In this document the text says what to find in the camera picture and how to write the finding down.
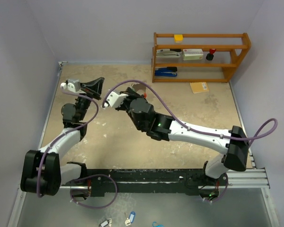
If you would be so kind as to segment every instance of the cable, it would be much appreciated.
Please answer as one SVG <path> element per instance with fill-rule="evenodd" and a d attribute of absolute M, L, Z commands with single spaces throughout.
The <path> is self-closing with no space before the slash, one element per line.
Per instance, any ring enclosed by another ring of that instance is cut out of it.
<path fill-rule="evenodd" d="M 219 201 L 224 196 L 224 194 L 226 193 L 226 190 L 227 190 L 227 187 L 228 187 L 228 176 L 227 176 L 227 173 L 224 173 L 224 175 L 226 177 L 226 185 L 225 185 L 224 190 L 222 191 L 222 193 L 215 200 L 209 201 L 209 202 L 217 202 L 217 201 Z"/>
<path fill-rule="evenodd" d="M 96 115 L 98 114 L 99 112 L 99 106 L 98 104 L 90 97 L 88 96 L 83 96 L 83 95 L 80 95 L 80 94 L 77 94 L 77 93 L 73 93 L 73 92 L 69 92 L 69 91 L 65 91 L 63 88 L 62 89 L 62 93 L 64 94 L 67 94 L 67 95 L 71 95 L 71 96 L 77 96 L 77 97 L 81 97 L 81 98 L 85 98 L 85 99 L 88 99 L 89 101 L 93 102 L 95 105 L 96 105 L 96 112 L 94 114 L 94 116 L 89 119 L 87 122 L 85 122 L 84 124 L 82 125 L 79 125 L 78 127 L 76 128 L 73 128 L 71 130 L 68 130 L 67 132 L 65 132 L 64 134 L 61 134 L 59 136 L 57 136 L 51 143 L 50 145 L 46 148 L 45 152 L 43 153 L 42 155 L 42 158 L 41 158 L 41 161 L 40 161 L 40 165 L 39 165 L 39 169 L 38 169 L 38 176 L 37 176 L 37 196 L 39 198 L 43 197 L 42 194 L 40 194 L 40 181 L 41 181 L 41 171 L 42 171 L 42 165 L 44 163 L 44 160 L 45 160 L 45 156 L 46 154 L 50 151 L 50 149 L 52 149 L 53 145 L 58 141 L 60 140 L 63 136 L 66 136 L 68 133 L 72 132 L 72 131 L 75 131 L 75 130 L 79 130 L 80 128 L 86 126 L 87 124 L 89 124 L 92 120 L 95 119 Z"/>
<path fill-rule="evenodd" d="M 155 226 L 156 224 L 157 224 L 157 222 L 154 221 L 154 222 L 152 223 L 152 227 L 164 227 L 163 225 L 157 225 L 157 226 Z"/>
<path fill-rule="evenodd" d="M 70 196 L 71 196 L 71 201 L 82 206 L 82 207 L 85 207 L 85 208 L 90 208 L 90 209 L 103 209 L 103 208 L 106 208 L 108 206 L 110 206 L 117 198 L 117 195 L 118 195 L 118 188 L 117 188 L 117 184 L 116 182 L 113 180 L 113 178 L 111 178 L 110 176 L 107 176 L 105 174 L 95 174 L 95 175 L 91 175 L 91 176 L 87 176 L 87 177 L 83 177 L 81 179 L 77 179 L 77 180 L 73 180 L 73 182 L 80 182 L 80 181 L 85 181 L 85 180 L 88 180 L 90 178 L 93 178 L 93 177 L 97 177 L 97 176 L 104 176 L 106 178 L 108 178 L 109 180 L 111 180 L 115 186 L 115 195 L 113 197 L 113 199 L 106 205 L 104 206 L 101 206 L 101 207 L 94 207 L 94 206 L 89 206 L 89 205 L 85 205 L 83 203 L 80 203 L 78 201 L 75 200 L 75 198 L 73 197 L 73 195 L 71 194 L 71 191 L 70 191 Z"/>
<path fill-rule="evenodd" d="M 106 99 L 108 98 L 108 96 L 110 95 L 110 93 L 112 91 L 114 91 L 117 87 L 121 86 L 122 84 L 125 84 L 125 83 L 128 83 L 128 82 L 135 82 L 135 83 L 141 83 L 143 85 L 145 85 L 149 90 L 151 90 L 153 92 L 153 94 L 160 100 L 160 102 L 162 103 L 162 105 L 165 107 L 165 109 L 169 112 L 169 114 L 180 124 L 182 125 L 184 128 L 186 128 L 187 130 L 189 131 L 193 131 L 195 133 L 199 133 L 199 134 L 202 134 L 202 135 L 207 135 L 207 136 L 215 136 L 215 137 L 221 137 L 220 134 L 216 134 L 216 133 L 210 133 L 210 132 L 204 132 L 204 131 L 199 131 L 199 130 L 196 130 L 196 129 L 193 129 L 193 128 L 190 128 L 188 127 L 187 125 L 185 125 L 183 122 L 181 122 L 173 113 L 172 111 L 167 107 L 167 105 L 164 103 L 164 101 L 161 99 L 161 97 L 158 95 L 158 93 L 152 89 L 148 84 L 144 83 L 143 81 L 140 81 L 140 80 L 137 80 L 137 79 L 130 79 L 130 80 L 125 80 L 121 83 L 118 83 L 117 85 L 115 85 L 114 87 L 112 87 L 109 92 L 105 95 L 105 97 L 103 98 L 103 102 L 102 102 L 102 107 L 104 108 L 104 104 L 105 104 L 105 101 Z M 274 125 L 273 127 L 261 134 L 261 135 L 258 135 L 260 133 L 260 131 L 270 122 L 274 122 Z M 278 120 L 276 118 L 271 118 L 269 120 L 267 120 L 264 124 L 261 125 L 261 127 L 258 129 L 258 131 L 256 132 L 256 134 L 253 136 L 253 137 L 249 137 L 249 138 L 237 138 L 237 137 L 233 137 L 233 136 L 225 136 L 223 135 L 222 138 L 226 138 L 226 139 L 230 139 L 230 140 L 238 140 L 238 141 L 249 141 L 250 142 L 250 145 L 253 143 L 254 140 L 258 140 L 260 138 L 263 138 L 265 136 L 268 136 L 270 135 L 278 126 Z"/>

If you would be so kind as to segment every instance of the tan floor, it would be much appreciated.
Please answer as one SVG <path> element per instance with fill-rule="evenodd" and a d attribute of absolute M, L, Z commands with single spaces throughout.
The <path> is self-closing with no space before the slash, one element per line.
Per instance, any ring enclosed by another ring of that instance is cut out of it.
<path fill-rule="evenodd" d="M 152 83 L 150 65 L 65 65 L 60 83 L 70 78 L 88 82 L 98 77 L 105 77 L 102 97 L 118 82 L 140 79 L 151 85 L 183 121 L 217 129 L 240 125 L 228 83 L 209 83 L 210 92 L 193 94 L 188 83 Z M 150 91 L 147 95 L 157 112 L 167 114 Z M 61 132 L 61 107 L 65 103 L 74 103 L 74 97 L 64 95 L 58 89 L 43 146 Z M 85 120 L 94 114 L 94 110 L 91 105 Z M 136 130 L 125 112 L 101 108 L 89 124 L 85 138 L 67 153 L 61 165 L 76 161 L 86 163 L 88 168 L 202 168 L 206 160 L 217 154 L 194 144 L 152 140 Z"/>

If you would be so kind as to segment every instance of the key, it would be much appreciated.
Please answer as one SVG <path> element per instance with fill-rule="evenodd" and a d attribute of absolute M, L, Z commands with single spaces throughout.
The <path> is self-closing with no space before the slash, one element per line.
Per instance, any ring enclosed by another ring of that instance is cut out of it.
<path fill-rule="evenodd" d="M 126 213 L 124 213 L 124 214 L 125 214 L 125 218 L 126 218 L 126 220 L 125 220 L 125 225 L 126 225 L 126 226 L 130 226 L 130 225 L 131 225 L 131 221 L 130 221 L 130 219 L 127 217 Z"/>
<path fill-rule="evenodd" d="M 108 218 L 107 220 L 108 220 L 109 227 L 112 227 L 113 220 L 111 218 Z"/>

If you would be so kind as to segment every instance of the red object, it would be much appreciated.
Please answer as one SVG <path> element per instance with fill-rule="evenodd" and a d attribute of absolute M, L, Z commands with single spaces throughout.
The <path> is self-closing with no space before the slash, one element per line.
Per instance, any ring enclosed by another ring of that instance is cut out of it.
<path fill-rule="evenodd" d="M 210 49 L 210 50 L 209 50 L 209 53 L 210 53 L 210 54 L 214 54 L 214 53 L 216 52 L 216 50 L 217 50 L 217 49 Z"/>

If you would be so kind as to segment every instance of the wooden shelf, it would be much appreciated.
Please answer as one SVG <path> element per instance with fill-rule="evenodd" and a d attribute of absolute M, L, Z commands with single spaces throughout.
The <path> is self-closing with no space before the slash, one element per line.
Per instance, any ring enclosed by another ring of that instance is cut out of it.
<path fill-rule="evenodd" d="M 183 42 L 176 44 L 173 42 L 174 34 L 157 34 L 154 33 L 154 47 L 152 49 L 152 81 L 153 82 L 229 82 L 233 74 L 243 61 L 247 52 L 251 48 L 251 42 L 247 33 L 243 34 L 183 34 Z M 215 38 L 237 38 L 240 43 L 236 44 L 195 44 L 191 40 L 193 38 L 210 38 L 214 42 Z M 156 56 L 159 49 L 202 49 L 204 57 L 202 60 L 185 61 L 180 58 L 161 58 Z M 206 60 L 206 55 L 209 49 L 216 49 L 213 61 Z M 227 52 L 229 55 L 228 61 L 219 57 L 220 52 Z M 224 79 L 178 79 L 178 78 L 155 78 L 155 69 L 158 67 L 220 67 L 222 68 Z"/>

